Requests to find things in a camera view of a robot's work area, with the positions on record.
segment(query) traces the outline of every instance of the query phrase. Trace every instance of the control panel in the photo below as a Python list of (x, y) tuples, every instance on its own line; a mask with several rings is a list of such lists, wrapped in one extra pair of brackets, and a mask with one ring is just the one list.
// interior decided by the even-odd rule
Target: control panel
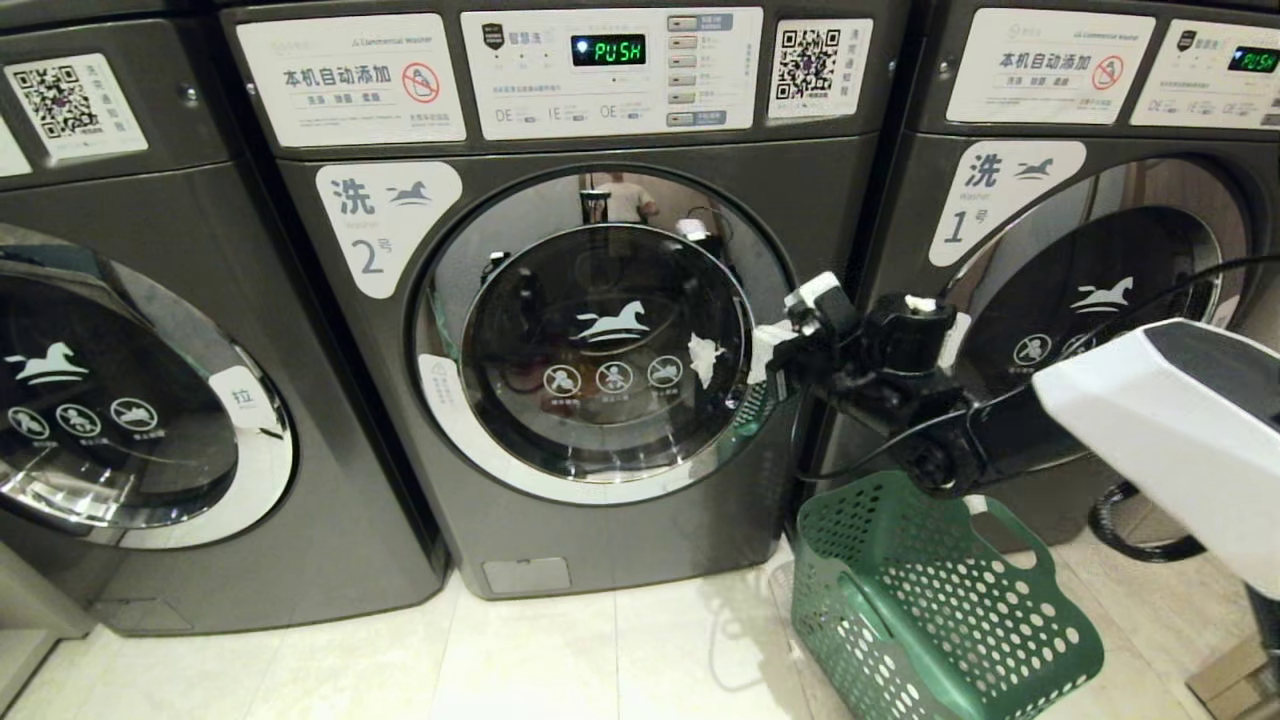
[(462, 13), (488, 140), (745, 129), (760, 8)]
[(1130, 124), (1280, 129), (1280, 29), (1174, 20)]

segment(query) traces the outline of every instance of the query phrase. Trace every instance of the robotic arm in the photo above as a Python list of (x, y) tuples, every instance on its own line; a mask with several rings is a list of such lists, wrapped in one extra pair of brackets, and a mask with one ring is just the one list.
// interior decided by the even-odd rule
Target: robotic arm
[(1280, 355), (1167, 320), (979, 402), (938, 369), (951, 307), (890, 296), (859, 319), (824, 273), (787, 315), (781, 341), (756, 333), (773, 338), (769, 366), (893, 436), (884, 451), (920, 489), (956, 497), (1087, 448), (1280, 601)]

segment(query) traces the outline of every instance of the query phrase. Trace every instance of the white horse logo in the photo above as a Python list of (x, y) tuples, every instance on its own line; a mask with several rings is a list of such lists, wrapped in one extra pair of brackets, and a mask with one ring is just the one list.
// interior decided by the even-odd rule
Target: white horse logo
[(88, 370), (73, 365), (68, 357), (76, 355), (65, 342), (55, 342), (49, 346), (44, 357), (27, 357), (26, 355), (10, 355), (5, 363), (23, 363), (22, 372), (14, 375), (15, 380), (27, 380), (27, 384), (55, 383), (67, 380), (79, 380), (88, 374)]
[(1079, 307), (1076, 313), (1119, 313), (1117, 305), (1129, 305), (1124, 293), (1133, 290), (1133, 275), (1117, 282), (1111, 290), (1098, 290), (1092, 284), (1082, 284), (1076, 290), (1089, 293), (1084, 300), (1071, 305)]
[(641, 325), (640, 320), (636, 319), (637, 315), (644, 315), (644, 305), (639, 300), (627, 302), (622, 311), (613, 316), (602, 318), (595, 313), (584, 313), (577, 316), (579, 320), (595, 322), (591, 323), (591, 327), (573, 336), (572, 340), (586, 338), (588, 342), (602, 342), (623, 337), (641, 337), (640, 333), (648, 331), (649, 325)]

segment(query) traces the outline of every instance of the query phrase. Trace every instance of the black cable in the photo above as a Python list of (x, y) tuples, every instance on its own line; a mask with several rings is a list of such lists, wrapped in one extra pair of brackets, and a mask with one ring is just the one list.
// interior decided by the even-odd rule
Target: black cable
[[(1071, 352), (1076, 347), (1080, 347), (1080, 346), (1091, 342), (1098, 334), (1101, 334), (1102, 331), (1105, 331), (1106, 328), (1108, 328), (1108, 327), (1119, 323), (1120, 320), (1132, 318), (1135, 314), (1146, 310), (1147, 307), (1151, 307), (1156, 302), (1158, 302), (1158, 301), (1161, 301), (1161, 300), (1164, 300), (1164, 299), (1166, 299), (1166, 297), (1169, 297), (1171, 295), (1176, 295), (1176, 293), (1179, 293), (1179, 292), (1189, 288), (1190, 286), (1193, 286), (1193, 284), (1196, 284), (1196, 283), (1198, 283), (1201, 281), (1204, 281), (1207, 278), (1215, 278), (1217, 275), (1226, 274), (1226, 273), (1229, 273), (1231, 270), (1238, 270), (1238, 269), (1242, 269), (1242, 268), (1251, 268), (1253, 265), (1265, 265), (1265, 264), (1268, 264), (1268, 263), (1277, 263), (1277, 264), (1280, 264), (1280, 254), (1252, 255), (1249, 258), (1239, 258), (1239, 259), (1235, 259), (1235, 260), (1228, 260), (1225, 263), (1219, 263), (1217, 265), (1212, 265), (1210, 268), (1206, 268), (1206, 269), (1203, 269), (1203, 270), (1201, 270), (1201, 272), (1198, 272), (1198, 273), (1196, 273), (1196, 274), (1185, 278), (1181, 282), (1178, 282), (1178, 283), (1174, 283), (1174, 284), (1166, 287), (1165, 290), (1157, 292), (1156, 295), (1148, 297), (1147, 300), (1143, 300), (1138, 305), (1134, 305), (1133, 307), (1126, 309), (1125, 311), (1120, 313), (1119, 315), (1115, 315), (1114, 318), (1103, 322), (1102, 324), (1097, 325), (1092, 331), (1084, 333), (1083, 336), (1079, 337), (1079, 340), (1076, 340), (1075, 342), (1073, 342), (1070, 346), (1065, 347), (1062, 350), (1061, 355), (1059, 355), (1059, 359), (1055, 360), (1055, 363), (1061, 363), (1062, 360), (1066, 360), (1068, 357), (1070, 357)], [(867, 462), (869, 462), (869, 461), (874, 460), (876, 457), (883, 455), (884, 452), (887, 452), (888, 450), (891, 450), (897, 442), (902, 441), (908, 436), (911, 436), (916, 430), (928, 428), (933, 423), (938, 423), (938, 421), (942, 421), (942, 420), (950, 420), (950, 419), (954, 419), (956, 416), (960, 416), (960, 415), (964, 415), (964, 414), (968, 414), (968, 413), (969, 413), (969, 410), (957, 410), (955, 413), (948, 413), (946, 415), (941, 415), (938, 418), (934, 418), (933, 420), (929, 420), (927, 423), (923, 423), (920, 425), (910, 428), (906, 432), (902, 432), (902, 433), (897, 434), (896, 437), (893, 437), (888, 442), (884, 442), (883, 445), (881, 445), (879, 447), (877, 447), (876, 450), (873, 450), (870, 454), (863, 456), (860, 460), (858, 460), (852, 465), (847, 465), (847, 466), (841, 468), (838, 470), (831, 470), (831, 471), (820, 473), (820, 474), (817, 474), (817, 475), (803, 475), (801, 474), (801, 475), (796, 475), (796, 478), (800, 479), (801, 482), (805, 482), (805, 483), (820, 483), (820, 482), (824, 482), (824, 480), (833, 480), (833, 479), (837, 479), (837, 478), (847, 477), (847, 475), (858, 471), (863, 465), (867, 465)]]
[(946, 415), (938, 415), (937, 418), (934, 418), (934, 419), (932, 419), (932, 420), (929, 420), (927, 423), (920, 423), (919, 425), (915, 425), (910, 430), (908, 430), (905, 433), (900, 433), (899, 436), (893, 437), (892, 439), (882, 443), (879, 447), (877, 447), (876, 450), (873, 450), (869, 454), (864, 455), (861, 457), (861, 460), (859, 460), (858, 462), (854, 462), (852, 465), (846, 465), (846, 466), (844, 466), (844, 468), (841, 468), (838, 470), (831, 470), (831, 471), (827, 471), (827, 473), (819, 473), (817, 475), (799, 475), (797, 474), (796, 478), (800, 482), (804, 482), (804, 483), (822, 483), (822, 482), (826, 482), (826, 480), (835, 480), (835, 479), (838, 479), (838, 478), (844, 478), (844, 477), (851, 475), (851, 474), (856, 473), (863, 465), (867, 465), (872, 460), (874, 460), (874, 459), (879, 457), (881, 455), (884, 455), (886, 452), (888, 452), (890, 450), (892, 450), (893, 446), (896, 446), (897, 443), (905, 442), (908, 438), (914, 437), (915, 433), (918, 433), (920, 430), (924, 430), (927, 428), (931, 428), (934, 424), (941, 424), (941, 423), (945, 423), (947, 420), (954, 420), (956, 418), (964, 418), (968, 414), (969, 414), (969, 409), (964, 409), (964, 410), (955, 410), (952, 413), (947, 413)]
[(1204, 553), (1204, 546), (1192, 536), (1158, 544), (1134, 544), (1120, 536), (1115, 525), (1117, 505), (1142, 495), (1129, 480), (1112, 486), (1089, 509), (1089, 529), (1111, 550), (1139, 562), (1179, 562)]

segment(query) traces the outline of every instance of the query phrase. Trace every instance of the prohibition symbol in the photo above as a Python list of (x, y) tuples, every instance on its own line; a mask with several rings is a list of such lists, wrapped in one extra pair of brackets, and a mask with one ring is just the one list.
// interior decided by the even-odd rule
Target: prohibition symbol
[(404, 85), (404, 92), (415, 102), (426, 105), (440, 96), (440, 78), (435, 77), (435, 70), (422, 63), (404, 65), (401, 83)]
[(1120, 82), (1121, 76), (1124, 76), (1124, 58), (1107, 55), (1098, 63), (1098, 67), (1093, 68), (1093, 87), (1110, 90), (1111, 86)]

